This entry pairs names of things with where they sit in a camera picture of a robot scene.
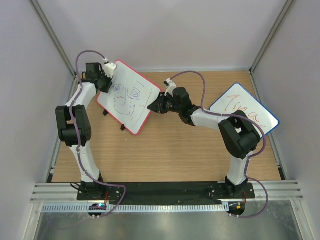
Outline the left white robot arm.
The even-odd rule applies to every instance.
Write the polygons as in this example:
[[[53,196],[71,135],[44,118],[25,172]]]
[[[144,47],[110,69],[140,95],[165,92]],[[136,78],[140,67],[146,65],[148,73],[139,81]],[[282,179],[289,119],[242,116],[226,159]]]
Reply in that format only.
[[[58,137],[70,148],[80,170],[80,183],[70,184],[78,191],[78,200],[101,200],[106,194],[91,150],[92,127],[87,108],[98,92],[109,92],[116,68],[108,60],[104,64],[87,63],[85,78],[80,79],[74,95],[55,109]]]

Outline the red framed whiteboard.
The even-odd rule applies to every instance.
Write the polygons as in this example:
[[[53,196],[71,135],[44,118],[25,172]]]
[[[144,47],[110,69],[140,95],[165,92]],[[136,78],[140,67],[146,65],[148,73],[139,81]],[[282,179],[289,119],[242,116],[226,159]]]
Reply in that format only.
[[[117,60],[115,64],[112,86],[108,93],[98,95],[97,102],[137,135],[151,113],[148,106],[157,99],[161,88],[125,62]]]

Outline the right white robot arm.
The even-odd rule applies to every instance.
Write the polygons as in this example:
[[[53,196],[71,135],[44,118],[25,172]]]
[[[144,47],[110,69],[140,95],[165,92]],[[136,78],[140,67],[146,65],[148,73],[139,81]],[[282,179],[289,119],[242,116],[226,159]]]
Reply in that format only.
[[[183,123],[193,127],[219,130],[231,155],[229,172],[225,177],[225,192],[231,198],[243,194],[248,183],[250,157],[261,140],[260,134],[243,111],[238,110],[229,117],[212,114],[194,105],[184,87],[175,88],[171,94],[160,92],[147,108],[158,114],[177,113]]]

